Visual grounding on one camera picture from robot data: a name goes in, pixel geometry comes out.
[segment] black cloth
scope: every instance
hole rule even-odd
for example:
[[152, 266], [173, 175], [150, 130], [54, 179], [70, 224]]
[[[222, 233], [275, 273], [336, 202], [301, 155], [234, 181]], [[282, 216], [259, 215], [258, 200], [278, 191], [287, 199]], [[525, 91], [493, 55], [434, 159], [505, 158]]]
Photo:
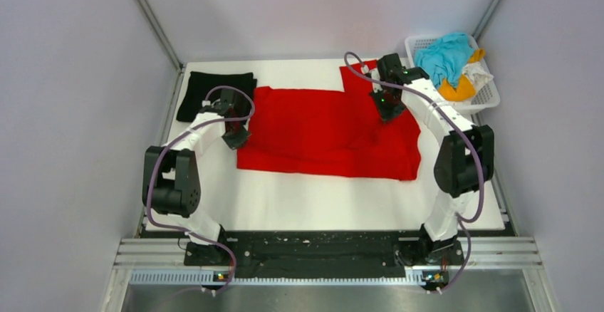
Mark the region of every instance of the black cloth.
[[[193, 122], [195, 116], [202, 109], [203, 100], [207, 93], [220, 85], [228, 85], [248, 94], [254, 99], [254, 89], [256, 88], [256, 79], [254, 74], [242, 73], [239, 75], [216, 75], [213, 73], [191, 72], [187, 93], [178, 108], [176, 120], [180, 122]], [[209, 100], [214, 102], [220, 99], [221, 90], [214, 91]]]

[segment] red cloth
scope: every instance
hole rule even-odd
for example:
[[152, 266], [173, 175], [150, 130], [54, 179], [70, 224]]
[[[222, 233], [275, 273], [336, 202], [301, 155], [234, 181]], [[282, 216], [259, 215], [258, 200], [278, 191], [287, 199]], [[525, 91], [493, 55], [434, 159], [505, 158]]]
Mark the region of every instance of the red cloth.
[[[367, 62], [370, 68], [375, 61]], [[340, 68], [344, 92], [257, 88], [251, 136], [237, 151], [245, 170], [414, 180], [420, 128], [405, 111], [387, 124], [371, 83]]]

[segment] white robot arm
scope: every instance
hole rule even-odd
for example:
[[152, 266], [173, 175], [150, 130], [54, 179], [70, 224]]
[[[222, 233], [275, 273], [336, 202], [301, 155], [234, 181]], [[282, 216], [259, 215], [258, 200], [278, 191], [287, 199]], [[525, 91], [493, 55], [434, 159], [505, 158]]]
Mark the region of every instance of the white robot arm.
[[[379, 59], [376, 69], [363, 70], [374, 83], [371, 96], [384, 121], [396, 118], [407, 108], [419, 123], [428, 127], [439, 144], [434, 178], [440, 190], [420, 229], [421, 253], [430, 256], [453, 245], [457, 238], [458, 216], [465, 212], [469, 201], [479, 196], [479, 168], [458, 132], [472, 144], [480, 159], [480, 172], [487, 181], [494, 172], [493, 130], [487, 125], [476, 126], [461, 116], [436, 91], [421, 68], [403, 67], [396, 53]], [[402, 90], [402, 85], [409, 90]]]
[[[197, 209], [202, 191], [198, 160], [220, 138], [233, 150], [247, 141], [249, 132], [240, 121], [224, 121], [225, 118], [246, 115], [245, 110], [249, 111], [246, 100], [232, 90], [223, 90], [220, 100], [212, 104], [204, 102], [202, 111], [196, 115], [193, 123], [175, 138], [178, 142], [147, 149], [142, 195], [145, 205], [154, 166], [164, 148], [170, 147], [153, 183], [152, 214], [167, 215], [171, 226], [188, 230], [188, 233], [210, 241], [219, 241], [224, 235], [220, 224], [203, 209]], [[199, 237], [191, 236], [190, 239], [197, 244], [208, 244]]]

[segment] white table surface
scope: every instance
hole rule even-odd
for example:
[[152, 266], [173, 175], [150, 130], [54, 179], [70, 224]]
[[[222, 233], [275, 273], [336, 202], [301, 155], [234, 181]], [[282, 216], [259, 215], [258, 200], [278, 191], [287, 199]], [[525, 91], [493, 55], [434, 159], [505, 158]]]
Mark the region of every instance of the white table surface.
[[[253, 72], [258, 86], [343, 91], [339, 71], [343, 65], [342, 59], [188, 63], [177, 109], [192, 71]], [[175, 118], [176, 113], [169, 140], [188, 126]], [[238, 170], [236, 151], [216, 141], [199, 165], [202, 199], [198, 209], [205, 209], [227, 230], [417, 230], [428, 217], [438, 190], [432, 174], [438, 144], [425, 125], [419, 125], [422, 161], [417, 179], [409, 182]], [[467, 228], [503, 229], [490, 182], [485, 189], [482, 215]], [[477, 198], [471, 201], [463, 215], [473, 215], [477, 203]], [[174, 221], [153, 213], [158, 222]], [[147, 230], [157, 229], [147, 225]]]

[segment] plastic basket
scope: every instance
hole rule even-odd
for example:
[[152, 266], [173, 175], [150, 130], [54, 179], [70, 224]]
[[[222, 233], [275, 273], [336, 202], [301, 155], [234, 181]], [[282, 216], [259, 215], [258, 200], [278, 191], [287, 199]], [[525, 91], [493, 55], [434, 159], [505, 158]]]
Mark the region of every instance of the plastic basket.
[[[433, 43], [436, 39], [440, 38], [440, 36], [410, 36], [405, 39], [405, 49], [407, 50], [407, 57], [409, 57], [409, 63], [411, 66], [415, 66], [413, 58], [415, 58], [415, 52], [417, 50], [421, 50], [422, 48], [428, 47], [431, 43]], [[472, 36], [468, 36], [470, 46], [474, 49], [478, 49], [478, 44]], [[480, 60], [480, 64], [484, 68], [484, 70], [488, 73], [489, 68], [486, 66], [486, 62], [484, 59]], [[497, 88], [495, 87], [495, 82], [488, 82], [480, 91], [472, 98], [472, 103], [452, 103], [453, 108], [458, 112], [464, 115], [471, 115], [478, 113], [480, 110], [485, 108], [496, 107], [501, 99], [499, 98], [499, 93], [497, 92]]]

